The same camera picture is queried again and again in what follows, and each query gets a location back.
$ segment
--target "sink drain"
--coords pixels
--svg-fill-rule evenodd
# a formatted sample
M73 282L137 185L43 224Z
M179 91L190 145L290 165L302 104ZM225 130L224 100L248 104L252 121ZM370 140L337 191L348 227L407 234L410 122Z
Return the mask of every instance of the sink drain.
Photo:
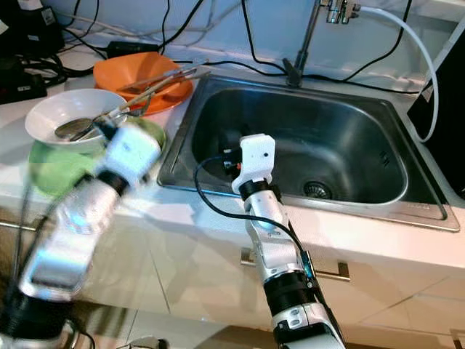
M306 182L304 184L304 193L309 198L333 198L333 194L329 188L321 182Z

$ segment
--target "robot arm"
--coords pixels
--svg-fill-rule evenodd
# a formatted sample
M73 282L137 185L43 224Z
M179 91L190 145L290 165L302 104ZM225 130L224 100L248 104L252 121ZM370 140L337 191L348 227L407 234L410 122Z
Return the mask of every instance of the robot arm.
M94 249L120 197L139 185L161 153L136 127L110 130L95 177L84 176L62 199L0 315L0 347L56 348Z
M246 213L290 226L283 205L269 184L275 141L267 135L253 135L243 137L240 147L240 174L232 188L244 200ZM274 225L248 220L246 228L254 244L276 342L288 349L345 348L308 253L298 252L292 238Z

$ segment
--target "floor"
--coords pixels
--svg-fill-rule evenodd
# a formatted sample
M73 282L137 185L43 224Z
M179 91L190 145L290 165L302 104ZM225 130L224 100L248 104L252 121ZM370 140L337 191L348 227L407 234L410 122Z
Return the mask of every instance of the floor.
M187 320L141 310L79 303L76 318L86 324L99 349L115 349L137 338L154 336L169 341L172 349L276 348L272 333L205 321ZM89 348L80 340L79 349ZM347 345L347 349L380 349Z

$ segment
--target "white wall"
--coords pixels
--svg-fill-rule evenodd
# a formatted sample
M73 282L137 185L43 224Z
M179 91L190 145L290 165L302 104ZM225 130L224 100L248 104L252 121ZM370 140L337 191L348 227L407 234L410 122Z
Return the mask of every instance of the white wall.
M214 0L204 1L192 19L190 27L203 27L206 24L212 1ZM52 5L59 12L71 13L75 0L43 0L43 2ZM407 1L361 0L361 2L387 8L401 16ZM159 29L166 8L166 0L100 0L100 3L100 21L121 25L137 32ZM171 0L171 3L167 26L178 28L196 0ZM237 0L216 0L215 3L214 18L224 9L236 4ZM248 0L248 13L257 55L278 62L284 57L294 60L303 39L312 4L312 0ZM95 0L82 0L79 14L93 17L94 6ZM414 0L408 22L420 34L434 58L455 28L456 21L464 13L465 6L457 4L456 0ZM325 17L326 11L321 13L310 47L307 70L313 73L346 76L350 71L389 50L399 30L384 20L365 14L356 20L351 20L349 25L330 25L325 22ZM187 44L199 36L199 33L183 33L175 42ZM211 30L196 46L224 50L237 55L249 55L240 7ZM424 70L425 64L419 51L412 41L406 38L395 55L373 66L366 73L397 77L415 76ZM370 77L361 76L359 81L369 81L369 79Z

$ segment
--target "white bowl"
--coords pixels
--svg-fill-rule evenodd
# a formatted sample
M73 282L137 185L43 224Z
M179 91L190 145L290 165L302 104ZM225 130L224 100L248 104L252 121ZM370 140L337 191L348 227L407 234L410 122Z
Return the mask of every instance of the white bowl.
M112 111L126 101L116 93L103 89L74 89L42 100L26 116L28 134L52 147L92 153L101 149L103 136L69 142L58 138L54 131L66 122L79 118L94 118Z

